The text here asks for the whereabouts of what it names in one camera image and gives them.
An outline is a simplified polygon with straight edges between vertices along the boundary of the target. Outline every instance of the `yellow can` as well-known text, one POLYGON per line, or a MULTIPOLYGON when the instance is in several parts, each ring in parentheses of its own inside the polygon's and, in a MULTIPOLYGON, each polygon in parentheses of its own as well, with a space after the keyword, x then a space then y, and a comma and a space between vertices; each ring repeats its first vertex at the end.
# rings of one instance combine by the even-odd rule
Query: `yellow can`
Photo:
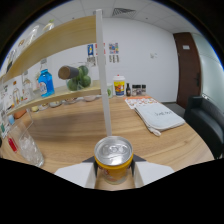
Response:
POLYGON ((133 150, 127 139, 109 136, 96 144, 94 157, 106 182, 120 184, 127 178, 133 150))

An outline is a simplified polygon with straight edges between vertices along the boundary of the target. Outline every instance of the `brown door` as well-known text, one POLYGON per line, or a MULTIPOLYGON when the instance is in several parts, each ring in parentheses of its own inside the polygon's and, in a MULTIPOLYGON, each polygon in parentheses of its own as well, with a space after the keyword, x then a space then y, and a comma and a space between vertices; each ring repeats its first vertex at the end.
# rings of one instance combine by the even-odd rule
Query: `brown door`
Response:
POLYGON ((179 61, 177 104, 184 109, 191 95, 200 95, 201 66, 198 51, 190 33, 173 34, 179 61))

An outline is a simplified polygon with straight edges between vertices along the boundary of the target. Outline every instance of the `wooden countertop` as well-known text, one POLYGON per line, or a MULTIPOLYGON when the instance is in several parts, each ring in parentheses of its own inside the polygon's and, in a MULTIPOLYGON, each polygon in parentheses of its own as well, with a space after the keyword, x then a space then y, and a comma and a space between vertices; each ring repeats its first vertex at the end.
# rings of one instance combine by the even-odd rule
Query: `wooden countertop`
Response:
MULTIPOLYGON (((148 131, 141 118, 123 98, 109 99, 112 134, 129 140, 135 155, 150 163, 170 166, 178 171, 187 166, 214 160, 200 136, 186 123, 162 132, 160 137, 148 131)), ((31 112, 34 124, 29 132, 40 148, 45 163, 41 169, 54 173, 57 169, 81 163, 94 155, 98 141, 106 137, 101 98, 92 102, 82 99, 74 104, 31 112)), ((22 118, 29 125, 29 115, 22 118)), ((27 163, 20 153, 14 153, 6 139, 2 145, 3 158, 27 163)), ((96 182, 97 189, 134 188, 132 178, 121 185, 96 182)))

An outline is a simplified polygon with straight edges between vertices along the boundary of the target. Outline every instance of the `bottle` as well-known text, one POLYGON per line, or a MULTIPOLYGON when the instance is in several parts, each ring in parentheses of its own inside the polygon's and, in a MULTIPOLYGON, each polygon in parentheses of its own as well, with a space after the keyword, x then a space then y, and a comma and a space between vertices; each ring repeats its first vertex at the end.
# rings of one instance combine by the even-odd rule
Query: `bottle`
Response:
POLYGON ((131 89, 129 87, 129 83, 127 83, 126 96, 131 96, 131 89))
POLYGON ((146 95, 146 85, 142 85, 142 95, 146 95))
POLYGON ((28 79, 28 71, 23 74, 23 101, 26 103, 34 100, 33 83, 28 79))
POLYGON ((47 59, 41 60, 41 74, 38 78, 40 84, 40 92, 42 97, 47 97, 54 94, 54 85, 52 75, 48 72, 47 59))
POLYGON ((34 88, 35 90, 40 88, 40 85, 39 85, 39 82, 38 82, 39 77, 40 77, 40 72, 37 71, 35 73, 35 77, 34 77, 35 78, 35 88, 34 88))
POLYGON ((20 93, 19 93, 19 89, 16 86, 16 81, 13 82, 13 102, 15 107, 19 106, 21 104, 21 98, 20 98, 20 93))
POLYGON ((138 96, 142 95, 141 85, 137 85, 136 95, 138 95, 138 96))
POLYGON ((132 85, 132 96, 136 96, 136 85, 132 85))

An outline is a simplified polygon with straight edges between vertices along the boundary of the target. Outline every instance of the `paper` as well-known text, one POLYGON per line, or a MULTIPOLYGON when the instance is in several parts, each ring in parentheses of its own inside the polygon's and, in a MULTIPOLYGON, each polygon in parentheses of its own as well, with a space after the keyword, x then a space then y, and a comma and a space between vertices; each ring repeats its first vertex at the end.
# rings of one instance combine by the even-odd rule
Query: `paper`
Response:
POLYGON ((149 130, 153 128, 158 131, 164 131, 185 123, 182 117, 160 103, 148 104, 145 107, 136 106, 135 111, 149 130))
POLYGON ((135 109, 136 106, 146 106, 147 104, 158 103, 151 97, 142 96, 142 97, 126 97, 125 102, 131 109, 135 109))

